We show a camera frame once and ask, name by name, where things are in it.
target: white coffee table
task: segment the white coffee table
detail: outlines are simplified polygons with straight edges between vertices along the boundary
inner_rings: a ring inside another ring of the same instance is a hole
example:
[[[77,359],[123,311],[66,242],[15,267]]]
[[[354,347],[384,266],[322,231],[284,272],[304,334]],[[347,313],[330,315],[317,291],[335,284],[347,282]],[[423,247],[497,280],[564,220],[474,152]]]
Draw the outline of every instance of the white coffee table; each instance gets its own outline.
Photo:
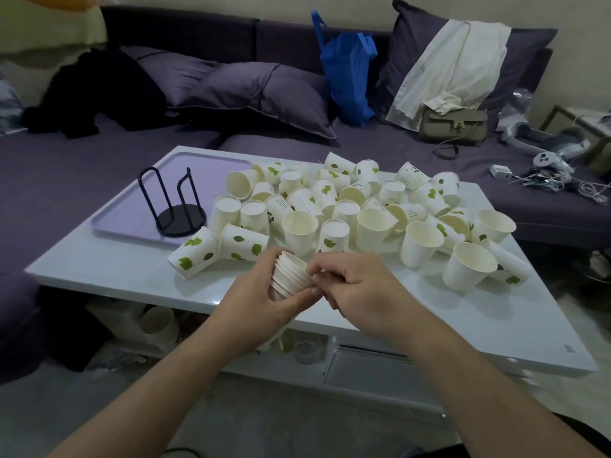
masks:
[[[175,148],[172,153],[176,151],[214,154],[256,163],[277,161],[184,146]],[[320,166],[311,165],[313,173]],[[379,175],[386,180],[394,174],[380,172]],[[463,205],[470,209],[477,211],[491,207],[477,184],[461,183],[461,194]],[[389,250],[397,248],[399,242],[400,239],[395,239],[388,245]],[[512,237],[505,239],[503,246],[525,259]],[[220,261],[192,280],[184,281],[165,260],[170,252],[167,247],[149,242],[95,234],[89,218],[26,271],[40,284],[48,286],[210,313],[233,280],[252,267],[249,262]],[[420,302],[505,372],[520,374],[522,369],[527,369],[579,377],[597,369],[539,276],[534,275],[520,288],[511,289],[486,278],[472,292],[459,295],[450,291],[441,280],[447,255],[436,253],[431,262],[417,271],[405,268],[397,254],[385,254],[383,258]],[[351,346],[393,352],[383,342],[356,330],[324,300],[299,315],[290,327],[337,337]],[[271,351],[244,357],[229,370],[301,385],[323,385],[324,364],[304,366],[289,362],[292,362],[291,354]],[[381,394],[370,396],[383,397]],[[418,401],[406,403],[418,404]]]

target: white cloth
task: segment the white cloth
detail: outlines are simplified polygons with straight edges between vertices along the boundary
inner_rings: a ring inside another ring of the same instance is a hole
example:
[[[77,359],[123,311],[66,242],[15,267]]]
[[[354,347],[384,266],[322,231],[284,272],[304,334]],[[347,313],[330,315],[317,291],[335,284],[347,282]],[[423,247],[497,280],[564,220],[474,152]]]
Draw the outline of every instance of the white cloth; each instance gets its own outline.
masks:
[[[499,80],[510,33],[500,23],[448,21],[408,72],[386,119],[417,131],[424,106],[439,115],[477,108]]]

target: purple tray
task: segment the purple tray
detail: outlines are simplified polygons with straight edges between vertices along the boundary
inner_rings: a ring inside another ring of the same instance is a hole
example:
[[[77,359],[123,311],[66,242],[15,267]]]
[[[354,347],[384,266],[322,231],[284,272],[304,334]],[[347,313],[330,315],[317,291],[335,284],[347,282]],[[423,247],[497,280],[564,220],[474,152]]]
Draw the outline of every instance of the purple tray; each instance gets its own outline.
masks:
[[[200,204],[208,217],[212,212],[214,198],[225,193],[225,178],[233,170],[246,170],[252,164],[242,159],[229,159],[227,157],[208,156],[205,154],[176,153],[157,165],[165,189],[170,196],[173,206],[180,204],[176,185],[181,177],[185,176],[187,167],[191,168],[191,175]],[[142,179],[144,187],[155,211],[160,214],[167,208],[163,191],[154,172],[149,171]],[[195,204],[191,185],[183,183],[183,195],[187,204]],[[137,238],[154,241],[162,244],[180,245],[185,238],[166,238],[162,236],[155,226],[155,219],[151,214],[140,186],[134,183],[126,192],[113,200],[92,219],[94,230],[118,234],[127,238]]]

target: blue bag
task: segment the blue bag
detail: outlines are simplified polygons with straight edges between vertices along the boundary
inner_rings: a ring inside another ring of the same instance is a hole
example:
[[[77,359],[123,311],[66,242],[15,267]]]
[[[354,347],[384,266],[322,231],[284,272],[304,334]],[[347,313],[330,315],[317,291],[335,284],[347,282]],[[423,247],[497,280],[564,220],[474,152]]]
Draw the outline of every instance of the blue bag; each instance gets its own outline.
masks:
[[[362,126],[373,117],[367,105],[369,61],[378,55],[371,35],[343,32],[325,45],[321,24],[327,26],[317,11],[312,22],[320,44],[320,60],[331,89],[331,97],[340,108],[340,119]]]

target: yellow cloth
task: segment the yellow cloth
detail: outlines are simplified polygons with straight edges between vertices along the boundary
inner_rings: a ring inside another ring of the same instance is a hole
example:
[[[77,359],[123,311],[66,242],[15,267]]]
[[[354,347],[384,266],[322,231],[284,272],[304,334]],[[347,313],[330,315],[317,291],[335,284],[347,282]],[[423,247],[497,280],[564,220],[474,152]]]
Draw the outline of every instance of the yellow cloth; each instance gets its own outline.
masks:
[[[75,12],[46,8],[28,0],[0,0],[0,54],[106,40],[99,6]]]

